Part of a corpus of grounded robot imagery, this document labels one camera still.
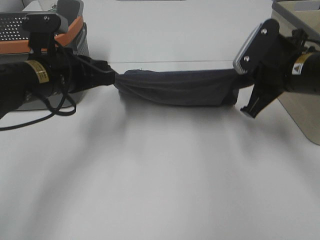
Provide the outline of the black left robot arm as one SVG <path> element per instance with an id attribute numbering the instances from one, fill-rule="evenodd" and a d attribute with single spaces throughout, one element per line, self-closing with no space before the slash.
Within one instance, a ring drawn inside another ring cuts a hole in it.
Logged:
<path id="1" fill-rule="evenodd" d="M 115 83 L 116 72 L 106 61 L 75 55 L 70 49 L 57 50 L 53 56 L 31 54 L 26 61 L 0 66 L 0 116 L 18 110 L 22 105 L 39 100 L 54 115 L 68 116 L 49 98 L 60 95 L 73 107 L 73 94 Z"/>

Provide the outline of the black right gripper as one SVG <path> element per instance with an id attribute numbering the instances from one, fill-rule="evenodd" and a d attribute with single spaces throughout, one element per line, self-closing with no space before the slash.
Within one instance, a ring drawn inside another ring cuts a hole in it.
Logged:
<path id="1" fill-rule="evenodd" d="M 283 77 L 288 71 L 294 46 L 282 36 L 277 36 L 271 48 L 260 61 L 253 77 L 238 75 L 232 82 L 233 90 L 240 90 L 254 85 L 249 102 L 240 109 L 253 119 L 278 96 L 284 89 Z"/>

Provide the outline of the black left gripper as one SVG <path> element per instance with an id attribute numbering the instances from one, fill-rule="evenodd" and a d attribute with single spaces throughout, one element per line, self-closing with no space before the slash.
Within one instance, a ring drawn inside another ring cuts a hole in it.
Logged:
<path id="1" fill-rule="evenodd" d="M 64 48 L 62 56 L 62 93 L 73 94 L 115 84 L 118 73 L 107 61 L 76 55 L 70 48 Z"/>

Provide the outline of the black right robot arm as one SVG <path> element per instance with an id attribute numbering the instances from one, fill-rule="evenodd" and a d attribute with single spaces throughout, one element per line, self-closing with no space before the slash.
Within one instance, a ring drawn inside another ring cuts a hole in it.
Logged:
<path id="1" fill-rule="evenodd" d="M 307 42 L 320 43 L 303 29 L 293 30 L 289 37 L 279 33 L 271 41 L 262 33 L 252 32 L 233 62 L 241 76 L 236 86 L 253 86 L 241 112 L 255 118 L 285 92 L 319 95 L 320 52 L 314 46 L 306 47 Z"/>

